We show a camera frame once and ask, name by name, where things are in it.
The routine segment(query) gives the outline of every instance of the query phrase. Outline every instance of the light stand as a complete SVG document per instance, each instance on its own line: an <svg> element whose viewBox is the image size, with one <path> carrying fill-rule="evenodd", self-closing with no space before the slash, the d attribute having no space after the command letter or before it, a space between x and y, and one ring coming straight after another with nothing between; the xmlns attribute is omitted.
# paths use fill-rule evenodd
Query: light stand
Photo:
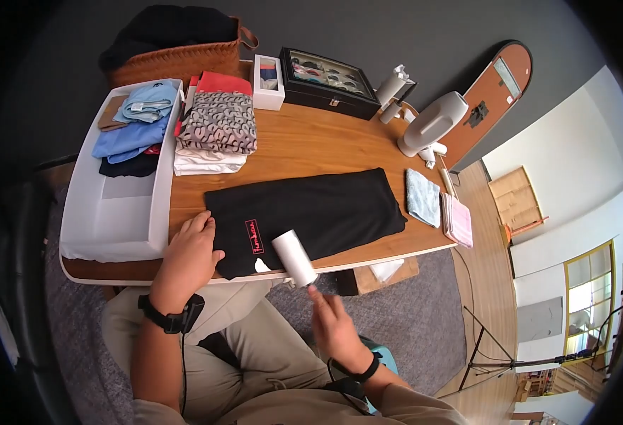
<svg viewBox="0 0 623 425"><path fill-rule="evenodd" d="M462 388L465 385L465 381L467 380L467 377L470 374L470 370L471 369L481 370L480 373L477 373L477 376L479 376L479 375L487 375L489 373L497 372L497 371L499 371L499 369L502 369L503 372L504 372L506 370L511 370L511 369L514 369L514 368L520 367L520 366L537 366L539 364L549 364L549 363L562 364L563 362L573 361L573 360L577 360L579 358L592 357L597 352L597 349L593 350L593 349L587 349L586 348L585 350L581 350L578 353L567 354L565 356L557 356L557 357L553 357L553 358L545 358L545 359L539 360L539 361L528 361L528 362L518 361L518 360L512 358L510 353L508 353L507 350L505 350L503 348L503 346L498 342L498 340L495 339L493 334L491 334L488 331L488 329L483 325L483 323L481 323L481 321L479 319L477 319L477 316L475 316L474 313L472 311L470 311L469 308L467 308L467 306L463 306L462 308L464 308L472 316L472 319L474 319L479 324L479 326L481 326L481 332L479 332L479 336L477 337L477 343L475 344L475 349L474 349L474 351L472 351L472 356L470 357L470 361L467 364L467 370L465 370L465 375L462 377L462 382L460 382L460 387L458 388L458 391L462 391ZM493 339L493 341L500 347L500 349L503 351L503 353L505 353L505 355L507 356L507 361L506 362L505 361L498 361L496 363L477 363L477 362L475 362L475 356L478 353L479 344L481 344L481 337L483 336L484 333L488 334L488 336L490 336L491 339Z"/></svg>

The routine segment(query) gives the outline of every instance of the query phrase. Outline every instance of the blue towel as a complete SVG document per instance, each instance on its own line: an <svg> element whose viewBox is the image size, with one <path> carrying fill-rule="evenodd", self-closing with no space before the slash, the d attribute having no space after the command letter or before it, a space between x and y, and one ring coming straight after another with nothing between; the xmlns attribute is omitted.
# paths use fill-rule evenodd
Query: blue towel
<svg viewBox="0 0 623 425"><path fill-rule="evenodd" d="M139 87L130 93L122 103L113 121L132 123L144 121L154 123L169 114L177 97L177 89L170 80Z"/></svg>
<svg viewBox="0 0 623 425"><path fill-rule="evenodd" d="M95 158L108 157L111 164L134 158L149 146L162 143L169 115L154 123L129 123L121 129L102 131L92 149Z"/></svg>
<svg viewBox="0 0 623 425"><path fill-rule="evenodd" d="M414 169L406 170L406 209L408 214L432 227L441 225L439 188Z"/></svg>

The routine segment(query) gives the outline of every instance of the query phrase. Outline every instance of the basket handle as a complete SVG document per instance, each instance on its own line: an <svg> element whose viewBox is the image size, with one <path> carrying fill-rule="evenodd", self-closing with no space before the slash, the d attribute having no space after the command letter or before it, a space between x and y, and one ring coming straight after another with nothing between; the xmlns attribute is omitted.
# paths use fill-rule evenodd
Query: basket handle
<svg viewBox="0 0 623 425"><path fill-rule="evenodd" d="M243 43L243 45L245 46L246 49L248 49L248 50L255 50L257 48L257 46L260 45L260 40L257 38L257 36L255 34L253 34L247 28L240 27L240 30L243 31L244 36L247 37L248 40L250 40L250 41L252 41L254 43L254 46L246 43L245 40L243 40L242 38L240 39L240 42Z"/></svg>

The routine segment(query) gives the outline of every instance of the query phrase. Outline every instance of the smartwatch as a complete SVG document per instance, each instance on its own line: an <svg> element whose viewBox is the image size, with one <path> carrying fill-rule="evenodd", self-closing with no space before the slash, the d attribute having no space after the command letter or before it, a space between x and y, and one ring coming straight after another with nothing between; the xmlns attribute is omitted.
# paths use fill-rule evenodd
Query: smartwatch
<svg viewBox="0 0 623 425"><path fill-rule="evenodd" d="M198 294L191 295L184 309L179 314L162 314L156 310L148 295L139 295L137 307L146 318L162 328L165 333L187 333L205 307L205 299Z"/></svg>
<svg viewBox="0 0 623 425"><path fill-rule="evenodd" d="M363 384L366 382L371 376L375 375L377 372L377 368L380 367L380 359L382 358L382 354L378 352L373 352L373 362L370 363L368 369L363 373L350 373L347 369L344 368L341 364L339 364L335 359L333 359L333 367L342 373L344 373L349 378L352 378L354 381L359 384Z"/></svg>

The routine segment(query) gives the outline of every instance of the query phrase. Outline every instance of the wooden table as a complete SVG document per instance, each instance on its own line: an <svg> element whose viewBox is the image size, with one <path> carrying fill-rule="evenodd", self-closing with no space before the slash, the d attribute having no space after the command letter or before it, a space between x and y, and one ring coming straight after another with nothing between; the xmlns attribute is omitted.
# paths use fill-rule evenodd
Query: wooden table
<svg viewBox="0 0 623 425"><path fill-rule="evenodd" d="M406 129L406 122L393 119L380 123L310 107L284 103L280 111L255 110L257 151L248 157L243 168L233 174L182 175L172 179L169 236L181 224L205 210L203 193L247 183L340 174L381 167L392 187L401 212L408 218L403 232L391 234L367 245L313 261L318 273L345 270L378 262L402 259L455 245L433 228L406 212L404 173L412 168L445 191L437 161L429 170L420 157L408 158L396 147L396 140ZM61 258L63 271L74 282L101 285L150 285L162 260L99 263ZM237 277L234 281L287 277L283 271ZM215 274L210 281L226 280Z"/></svg>

